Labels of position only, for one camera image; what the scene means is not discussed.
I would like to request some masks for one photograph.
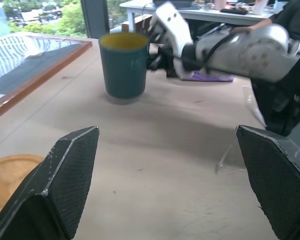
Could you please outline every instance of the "white tabletop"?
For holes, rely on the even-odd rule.
[[[151,0],[132,0],[120,4],[120,7],[133,10],[135,13],[149,14],[156,9]],[[272,13],[265,12],[262,15],[249,13],[247,15],[231,14],[220,12],[219,10],[204,9],[180,9],[178,10],[184,18],[196,19],[228,24],[251,25],[269,18]]]

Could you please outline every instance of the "pink cup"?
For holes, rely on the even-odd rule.
[[[227,0],[214,0],[214,9],[221,10],[226,7]]]

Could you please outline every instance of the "black clothing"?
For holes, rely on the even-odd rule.
[[[293,40],[300,40],[300,0],[291,0],[281,12],[270,17],[274,24],[283,26]]]

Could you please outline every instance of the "wooden plate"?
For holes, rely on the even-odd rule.
[[[17,154],[0,158],[0,211],[22,180],[45,158]]]

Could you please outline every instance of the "purple cloth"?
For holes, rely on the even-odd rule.
[[[195,71],[191,77],[183,79],[183,81],[232,83],[234,78],[235,77],[233,75],[203,75],[200,71]]]

